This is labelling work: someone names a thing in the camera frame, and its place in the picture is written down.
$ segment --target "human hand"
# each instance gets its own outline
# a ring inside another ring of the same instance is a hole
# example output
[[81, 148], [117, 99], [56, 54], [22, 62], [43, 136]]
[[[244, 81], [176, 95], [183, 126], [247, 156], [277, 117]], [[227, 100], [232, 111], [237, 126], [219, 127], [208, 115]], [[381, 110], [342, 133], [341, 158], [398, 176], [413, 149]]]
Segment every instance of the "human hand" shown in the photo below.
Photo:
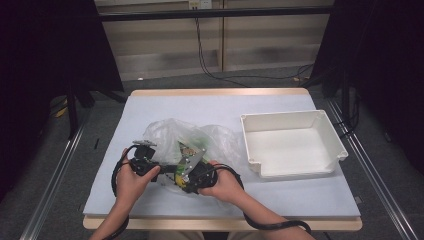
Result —
[[116, 177], [116, 202], [132, 206], [143, 194], [147, 184], [158, 175], [160, 167], [154, 167], [141, 177], [133, 172], [128, 163], [128, 157], [125, 156], [121, 170]]
[[[212, 165], [219, 164], [217, 161], [210, 161]], [[218, 181], [213, 187], [198, 189], [198, 192], [205, 196], [213, 196], [221, 201], [237, 205], [239, 199], [245, 196], [246, 192], [238, 183], [235, 176], [224, 169], [219, 169]]]

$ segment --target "plastic bag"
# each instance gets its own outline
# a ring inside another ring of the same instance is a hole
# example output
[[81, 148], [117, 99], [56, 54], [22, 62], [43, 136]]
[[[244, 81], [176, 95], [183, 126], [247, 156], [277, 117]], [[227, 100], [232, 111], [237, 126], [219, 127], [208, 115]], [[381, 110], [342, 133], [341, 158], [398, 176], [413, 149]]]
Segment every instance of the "plastic bag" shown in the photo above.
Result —
[[[145, 133], [144, 140], [157, 144], [152, 160], [161, 164], [177, 164], [181, 160], [179, 142], [195, 151], [206, 149], [206, 160], [217, 160], [230, 166], [236, 166], [241, 161], [239, 143], [233, 131], [218, 125], [198, 127], [191, 123], [174, 118], [151, 123]], [[158, 183], [167, 189], [186, 194], [175, 186], [173, 175], [158, 177]]]

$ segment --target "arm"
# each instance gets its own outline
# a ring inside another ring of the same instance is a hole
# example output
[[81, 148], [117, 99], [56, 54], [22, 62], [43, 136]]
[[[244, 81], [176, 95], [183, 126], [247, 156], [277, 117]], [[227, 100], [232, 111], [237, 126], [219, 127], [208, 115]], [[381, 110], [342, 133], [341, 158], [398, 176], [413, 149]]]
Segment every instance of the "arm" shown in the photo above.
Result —
[[[249, 218], [260, 224], [274, 224], [287, 221], [271, 211], [256, 199], [246, 193], [237, 182], [232, 173], [226, 170], [218, 170], [218, 182], [211, 188], [198, 190], [200, 194], [213, 196], [217, 199], [234, 204], [242, 210]], [[300, 227], [291, 227], [281, 230], [261, 231], [262, 235], [269, 240], [273, 239], [314, 239]]]
[[114, 233], [125, 221], [135, 202], [146, 189], [147, 184], [160, 171], [160, 167], [156, 166], [146, 175], [140, 177], [125, 163], [128, 163], [127, 158], [124, 159], [124, 165], [122, 165], [117, 176], [115, 204], [112, 206], [106, 219], [90, 237], [90, 240], [103, 239]]

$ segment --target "white tray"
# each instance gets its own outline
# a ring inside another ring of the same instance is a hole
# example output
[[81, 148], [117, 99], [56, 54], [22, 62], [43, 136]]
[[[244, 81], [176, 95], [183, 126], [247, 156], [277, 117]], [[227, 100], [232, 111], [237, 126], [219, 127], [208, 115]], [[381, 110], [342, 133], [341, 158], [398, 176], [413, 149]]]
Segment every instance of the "white tray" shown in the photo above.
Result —
[[323, 110], [241, 116], [250, 168], [268, 180], [320, 177], [348, 153]]

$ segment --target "forearm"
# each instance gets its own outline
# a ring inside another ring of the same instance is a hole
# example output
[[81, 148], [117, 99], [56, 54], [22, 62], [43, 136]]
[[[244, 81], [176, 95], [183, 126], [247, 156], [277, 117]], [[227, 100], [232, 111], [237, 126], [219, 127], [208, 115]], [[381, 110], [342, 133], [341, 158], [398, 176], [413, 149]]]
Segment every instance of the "forearm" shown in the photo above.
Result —
[[[239, 196], [233, 202], [250, 219], [258, 224], [275, 224], [287, 221], [286, 218], [271, 211], [247, 193]], [[313, 239], [300, 227], [290, 227], [281, 230], [261, 231], [266, 239]]]
[[90, 237], [90, 240], [104, 239], [118, 230], [130, 213], [131, 207], [132, 205], [115, 203], [108, 216]]

